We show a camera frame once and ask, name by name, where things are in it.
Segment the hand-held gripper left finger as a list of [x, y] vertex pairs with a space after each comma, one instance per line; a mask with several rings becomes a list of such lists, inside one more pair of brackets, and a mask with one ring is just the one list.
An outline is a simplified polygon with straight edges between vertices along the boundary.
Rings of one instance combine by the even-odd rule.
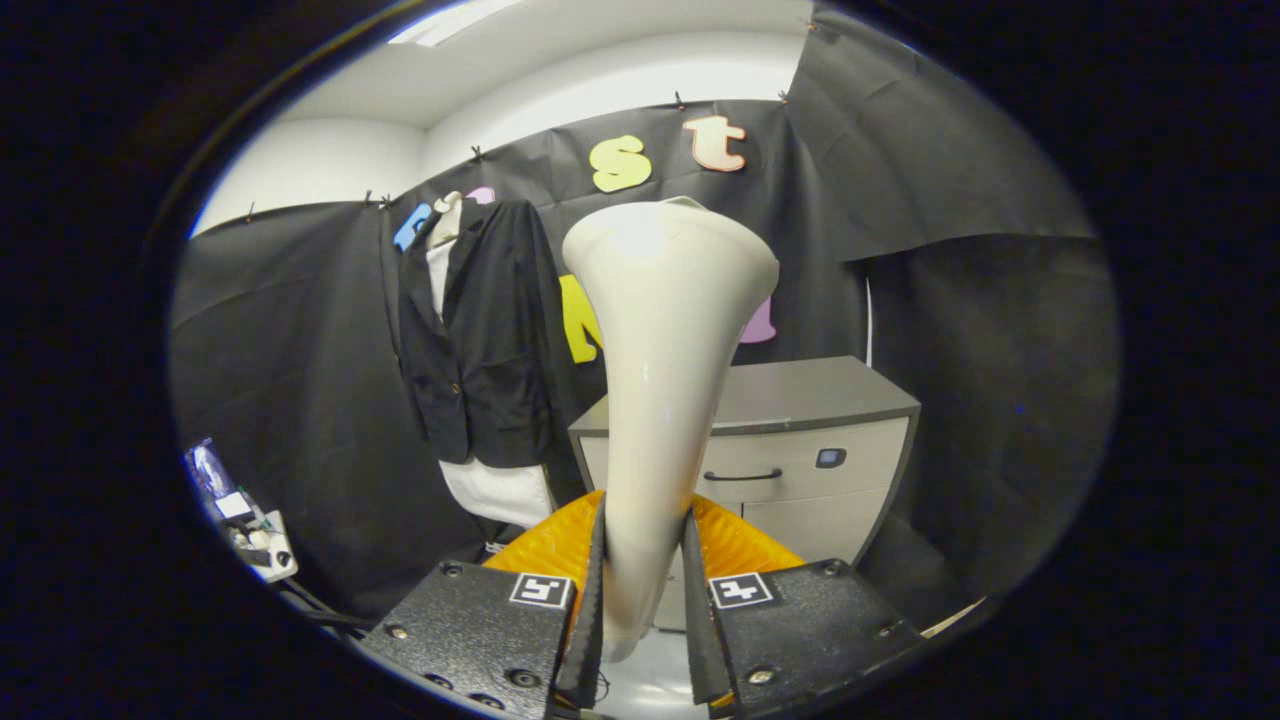
[[577, 719], [596, 702], [603, 569], [595, 491], [483, 564], [440, 562], [366, 634], [365, 653], [484, 716]]

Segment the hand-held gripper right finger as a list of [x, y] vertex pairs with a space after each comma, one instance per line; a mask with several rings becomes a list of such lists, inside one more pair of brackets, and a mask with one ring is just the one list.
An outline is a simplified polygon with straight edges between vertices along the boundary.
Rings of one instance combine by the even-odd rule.
[[801, 719], [899, 674], [924, 635], [849, 562], [805, 562], [695, 496], [685, 524], [692, 697], [713, 719]]

